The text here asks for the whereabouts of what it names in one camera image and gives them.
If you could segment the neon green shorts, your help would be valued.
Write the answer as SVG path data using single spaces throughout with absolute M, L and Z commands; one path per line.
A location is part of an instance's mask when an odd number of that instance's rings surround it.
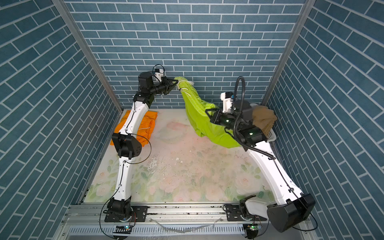
M 241 145 L 225 132 L 225 127 L 210 122 L 205 110 L 215 109 L 217 106 L 202 100 L 193 82 L 184 77 L 176 77 L 175 80 L 178 81 L 177 89 L 183 96 L 187 117 L 196 134 L 228 149 L 240 147 Z

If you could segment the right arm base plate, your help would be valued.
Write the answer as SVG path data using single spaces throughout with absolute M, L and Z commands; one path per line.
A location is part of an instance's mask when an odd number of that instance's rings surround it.
M 266 221 L 267 219 L 258 215 L 251 215 L 243 205 L 224 204 L 222 206 L 228 222 L 239 221 Z

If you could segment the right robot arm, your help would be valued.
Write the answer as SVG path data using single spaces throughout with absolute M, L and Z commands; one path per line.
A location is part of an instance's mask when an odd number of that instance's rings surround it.
M 312 216 L 315 198 L 305 194 L 288 176 L 273 155 L 266 135 L 253 124 L 251 109 L 229 112 L 208 109 L 205 113 L 212 124 L 223 126 L 226 133 L 248 152 L 271 187 L 275 203 L 262 208 L 254 197 L 246 197 L 241 204 L 244 215 L 262 216 L 280 233 Z

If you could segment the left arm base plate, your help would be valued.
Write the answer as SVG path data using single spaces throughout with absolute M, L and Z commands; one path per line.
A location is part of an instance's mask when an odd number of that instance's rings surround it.
M 122 213 L 111 210 L 103 210 L 106 223 L 141 223 L 145 222 L 148 212 L 148 206 L 132 206 Z

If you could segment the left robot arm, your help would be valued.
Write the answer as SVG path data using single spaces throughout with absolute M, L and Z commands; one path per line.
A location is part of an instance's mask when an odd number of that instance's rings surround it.
M 154 74 L 143 72 L 138 76 L 139 90 L 134 95 L 133 106 L 122 128 L 112 134 L 112 142 L 119 157 L 119 172 L 115 193 L 108 200 L 107 210 L 120 217 L 120 221 L 127 221 L 133 210 L 131 209 L 131 167 L 142 163 L 137 161 L 142 144 L 138 137 L 146 141 L 148 138 L 139 135 L 140 124 L 148 112 L 157 95 L 168 95 L 177 85 L 178 80 L 169 79 L 164 73 Z

